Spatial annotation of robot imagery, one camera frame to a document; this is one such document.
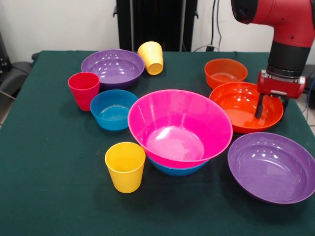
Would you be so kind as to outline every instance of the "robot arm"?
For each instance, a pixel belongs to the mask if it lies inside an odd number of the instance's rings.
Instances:
[[[274,28],[268,66],[258,75],[259,118],[265,94],[296,99],[303,93],[301,74],[315,37],[315,0],[232,0],[232,9],[241,23]]]

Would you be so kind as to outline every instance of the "pink bowl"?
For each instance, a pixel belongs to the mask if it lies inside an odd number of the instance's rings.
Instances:
[[[169,168],[192,168],[218,156],[233,130],[224,110],[184,90],[160,90],[138,99],[128,114],[129,129],[146,154]]]

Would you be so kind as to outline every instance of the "bowl rim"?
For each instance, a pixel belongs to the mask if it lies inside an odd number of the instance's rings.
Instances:
[[[238,81],[238,82],[235,81],[235,82],[225,83],[225,84],[222,84],[222,85],[217,86],[214,90],[212,90],[211,93],[210,93],[210,95],[209,95],[209,99],[210,99],[211,101],[214,101],[214,100],[212,100],[212,98],[211,98],[211,95],[214,93],[214,91],[215,91],[215,90],[218,90],[218,89],[221,88],[221,87],[228,86],[228,84],[247,84],[247,85],[254,85],[255,87],[257,87],[257,84],[250,83],[250,82],[244,82],[244,81]],[[246,129],[247,132],[255,132],[255,131],[261,131],[262,129],[263,129],[263,130],[268,129],[268,128],[274,126],[275,124],[277,124],[277,123],[281,120],[281,118],[283,117],[283,115],[284,115],[284,108],[283,108],[282,105],[281,105],[280,107],[281,107],[281,116],[279,116],[279,118],[276,119],[274,122],[272,122],[270,125],[264,125],[264,126],[261,126],[261,127],[254,127],[254,128],[253,128],[253,127],[238,126],[238,125],[234,125],[233,123],[232,123],[232,125],[235,126],[235,127],[238,127],[238,128]]]
[[[84,58],[84,60],[83,60],[82,63],[81,63],[81,72],[85,72],[85,71],[83,71],[83,64],[84,64],[84,62],[85,62],[88,58],[90,58],[90,57],[92,57],[92,56],[94,56],[94,55],[96,55],[96,54],[104,53],[104,52],[109,52],[109,51],[121,51],[121,52],[130,53],[130,54],[135,54],[136,57],[139,58],[142,63],[141,63],[141,67],[140,67],[139,73],[138,73],[136,76],[134,76],[134,78],[132,78],[132,79],[130,79],[130,80],[128,80],[128,81],[125,81],[125,82],[120,82],[120,83],[102,83],[102,82],[100,82],[101,84],[104,84],[104,85],[123,85],[123,84],[125,84],[125,83],[127,83],[127,82],[136,80],[136,79],[143,73],[144,68],[145,68],[145,64],[144,64],[144,61],[142,60],[142,58],[141,58],[137,53],[135,53],[135,52],[133,52],[133,51],[125,50],[125,49],[108,49],[108,50],[101,50],[101,51],[97,51],[97,52],[94,52],[94,53],[88,55],[86,58]]]
[[[239,65],[241,65],[243,68],[245,68],[245,70],[246,70],[246,75],[245,75],[242,79],[238,80],[238,82],[244,81],[244,80],[247,78],[247,76],[248,76],[248,69],[247,69],[247,67],[246,67],[244,64],[242,64],[241,62],[239,62],[239,61],[237,61],[237,60],[234,60],[234,59],[230,59],[230,58],[216,58],[216,59],[213,59],[213,60],[208,61],[208,62],[205,64],[205,66],[204,66],[205,74],[206,74],[207,76],[209,76],[212,80],[217,81],[217,82],[221,82],[221,83],[225,83],[225,84],[229,83],[229,82],[224,82],[224,81],[222,81],[222,80],[218,80],[218,79],[212,77],[212,76],[207,72],[207,70],[206,70],[206,67],[207,67],[207,65],[208,65],[209,63],[214,62],[214,61],[218,61],[218,60],[229,60],[229,61],[233,61],[233,62],[236,62],[236,63],[238,63]]]
[[[245,135],[242,135],[241,137],[239,137],[238,139],[236,139],[230,146],[229,150],[228,150],[228,153],[227,153],[227,162],[228,162],[228,166],[229,166],[229,169],[234,177],[234,179],[238,182],[238,184],[243,188],[245,189],[248,193],[250,193],[251,195],[253,195],[254,197],[258,198],[258,199],[261,199],[265,202],[268,202],[268,203],[272,203],[272,204],[279,204],[279,205],[288,205],[288,204],[295,204],[295,203],[299,203],[299,202],[302,202],[304,200],[306,200],[307,198],[309,198],[314,192],[315,192],[315,188],[313,189],[313,191],[307,195],[306,197],[300,199],[300,200],[296,200],[296,201],[291,201],[291,202],[277,202],[277,201],[271,201],[271,200],[268,200],[268,199],[265,199],[265,198],[262,198],[256,194],[253,194],[251,191],[249,191],[246,187],[244,187],[241,182],[235,177],[235,173],[234,171],[232,170],[231,168],[231,155],[230,152],[231,152],[231,147],[234,146],[234,145],[237,145],[237,141],[239,141],[240,139],[243,139],[244,137],[247,137],[247,136],[251,136],[251,135],[261,135],[261,134],[267,134],[267,135],[272,135],[272,136],[275,136],[275,137],[280,137],[282,139],[285,139],[286,141],[289,141],[295,145],[297,145],[299,148],[303,149],[310,157],[312,157],[312,162],[314,163],[315,165],[315,159],[313,158],[313,156],[309,153],[309,151],[307,151],[302,145],[300,145],[299,143],[297,143],[296,141],[290,139],[290,138],[287,138],[285,136],[282,136],[282,135],[279,135],[279,134],[274,134],[274,133],[268,133],[268,132],[256,132],[256,133],[249,133],[249,134],[245,134]]]
[[[145,147],[144,144],[142,144],[142,142],[140,142],[134,135],[132,129],[131,129],[131,126],[130,126],[130,111],[135,107],[137,106],[137,103],[146,98],[147,96],[150,96],[151,94],[153,93],[163,93],[163,92],[183,92],[183,93],[190,93],[190,94],[193,94],[194,96],[198,96],[204,100],[207,100],[207,101],[210,101],[214,106],[216,106],[217,108],[219,108],[220,111],[222,111],[223,115],[227,118],[227,120],[229,121],[229,131],[230,131],[230,137],[229,137],[229,141],[227,142],[226,146],[222,149],[222,151],[218,152],[217,154],[215,155],[212,155],[210,157],[207,157],[207,158],[203,158],[203,159],[200,159],[200,160],[181,160],[181,161],[176,161],[176,160],[171,160],[171,161],[174,161],[174,162],[190,162],[190,163],[193,163],[193,162],[201,162],[201,161],[206,161],[206,160],[210,160],[216,156],[219,156],[221,153],[223,153],[227,148],[228,146],[230,145],[231,141],[232,141],[232,138],[233,138],[233,127],[232,127],[232,122],[230,120],[230,118],[228,117],[228,115],[226,114],[226,112],[222,109],[222,107],[220,107],[217,103],[215,103],[214,101],[210,100],[209,98],[207,98],[206,96],[203,96],[199,93],[196,93],[196,92],[192,92],[192,91],[188,91],[188,90],[182,90],[182,89],[162,89],[162,90],[157,90],[157,91],[153,91],[153,92],[150,92],[150,93],[147,93],[145,94],[144,96],[140,97],[130,108],[129,110],[129,113],[128,113],[128,127],[129,127],[129,130],[132,134],[132,136],[134,137],[134,139],[140,144],[140,146],[142,146],[144,148],[144,150],[148,150],[150,153],[152,153],[153,155],[156,155],[160,158],[163,158],[163,159],[166,159],[166,160],[170,160],[168,158],[165,158],[165,157],[162,157],[161,155],[157,154],[156,152],[154,151],[151,151],[149,148]]]
[[[103,92],[100,92],[98,95],[96,95],[92,101],[90,102],[90,111],[92,113],[92,115],[95,117],[95,118],[98,118],[98,119],[102,119],[102,120],[106,120],[106,119],[103,119],[103,118],[100,118],[99,115],[96,115],[95,112],[92,110],[92,103],[95,101],[95,99],[98,97],[98,96],[101,96],[101,94],[105,94],[105,93],[113,93],[113,92],[119,92],[119,93],[125,93],[125,94],[130,94],[132,95],[135,100],[137,101],[139,98],[133,94],[132,92],[129,92],[129,91],[126,91],[126,90],[122,90],[122,89],[111,89],[111,90],[107,90],[107,91],[103,91]]]
[[[154,164],[157,164],[157,165],[159,165],[159,166],[161,166],[161,167],[163,167],[163,168],[165,168],[165,169],[169,169],[169,170],[173,170],[173,171],[188,171],[188,170],[192,170],[192,169],[198,168],[198,167],[200,167],[200,166],[206,165],[206,164],[208,163],[208,161],[209,161],[209,160],[207,160],[207,161],[205,161],[205,162],[203,162],[203,163],[201,163],[201,164],[198,164],[198,165],[196,165],[196,166],[194,166],[194,167],[188,167],[188,168],[173,168],[173,167],[168,167],[168,166],[165,166],[165,165],[162,165],[162,164],[158,163],[157,161],[153,160],[153,159],[152,159],[151,157],[149,157],[148,155],[147,155],[147,158],[148,158],[151,162],[154,162]]]

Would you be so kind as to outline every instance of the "purple bowl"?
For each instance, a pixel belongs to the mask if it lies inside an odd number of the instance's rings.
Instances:
[[[89,55],[82,62],[81,70],[97,74],[102,89],[125,89],[137,81],[144,62],[136,53],[113,49]]]
[[[246,191],[268,203],[298,203],[315,191],[315,160],[280,135],[251,133],[238,138],[228,151],[228,164]]]

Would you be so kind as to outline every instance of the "cup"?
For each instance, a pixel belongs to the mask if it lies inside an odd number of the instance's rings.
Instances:
[[[146,42],[138,49],[138,55],[142,58],[145,68],[150,75],[157,75],[163,70],[163,51],[157,42]]]
[[[119,192],[132,193],[139,188],[145,159],[144,150],[135,143],[118,143],[108,149],[105,163]]]
[[[68,80],[70,91],[82,111],[90,111],[92,99],[99,93],[99,77],[91,72],[80,72]]]

